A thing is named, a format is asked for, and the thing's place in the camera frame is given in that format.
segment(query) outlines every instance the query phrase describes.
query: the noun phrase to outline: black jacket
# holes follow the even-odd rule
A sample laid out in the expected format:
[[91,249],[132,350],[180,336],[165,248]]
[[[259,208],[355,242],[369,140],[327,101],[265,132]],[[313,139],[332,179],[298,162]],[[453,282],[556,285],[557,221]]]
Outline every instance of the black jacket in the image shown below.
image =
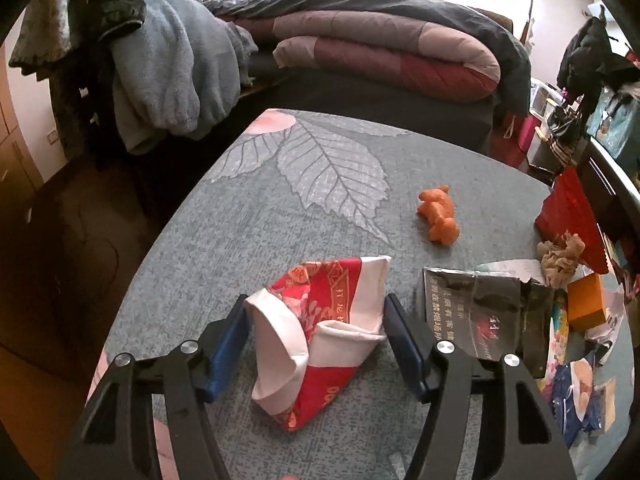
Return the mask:
[[606,24],[598,18],[590,18],[571,40],[558,72],[558,86],[578,97],[600,89],[598,69],[611,56],[611,44]]

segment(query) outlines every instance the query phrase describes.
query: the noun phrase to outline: teal bag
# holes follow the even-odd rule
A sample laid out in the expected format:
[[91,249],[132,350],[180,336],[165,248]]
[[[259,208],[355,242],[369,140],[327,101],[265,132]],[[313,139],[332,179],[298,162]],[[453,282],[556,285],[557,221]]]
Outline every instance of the teal bag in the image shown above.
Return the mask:
[[604,87],[587,122],[595,137],[628,176],[640,169],[640,103],[624,92]]

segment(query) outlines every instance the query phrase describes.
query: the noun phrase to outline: orange box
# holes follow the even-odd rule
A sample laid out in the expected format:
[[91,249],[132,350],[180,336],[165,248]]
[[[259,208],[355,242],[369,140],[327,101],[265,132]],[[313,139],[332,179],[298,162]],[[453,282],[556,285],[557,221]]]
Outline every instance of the orange box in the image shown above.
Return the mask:
[[597,272],[569,283],[567,293],[567,314],[573,330],[584,332],[606,322],[604,290]]

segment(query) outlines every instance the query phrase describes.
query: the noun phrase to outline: crumpled tan paper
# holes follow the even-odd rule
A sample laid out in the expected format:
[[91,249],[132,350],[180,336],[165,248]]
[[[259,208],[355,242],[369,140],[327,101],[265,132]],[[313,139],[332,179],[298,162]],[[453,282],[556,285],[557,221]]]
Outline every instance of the crumpled tan paper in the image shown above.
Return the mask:
[[561,238],[565,244],[564,248],[553,242],[540,242],[537,248],[545,284],[553,288],[560,288],[569,283],[584,251],[584,242],[578,235],[566,232]]

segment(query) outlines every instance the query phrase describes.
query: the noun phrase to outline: dark blanket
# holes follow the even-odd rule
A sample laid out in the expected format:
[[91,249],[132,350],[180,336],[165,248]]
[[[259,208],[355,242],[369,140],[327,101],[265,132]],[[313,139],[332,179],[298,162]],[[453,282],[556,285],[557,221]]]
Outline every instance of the dark blanket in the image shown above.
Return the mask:
[[558,87],[579,97],[596,87],[600,94],[598,69],[611,55],[606,22],[590,18],[572,38],[560,63]]
[[371,10],[438,23],[477,38],[493,53],[502,73],[498,95],[508,111],[529,113],[531,65],[524,47],[507,30],[469,7],[441,0],[209,0],[217,16],[274,18],[300,10]]

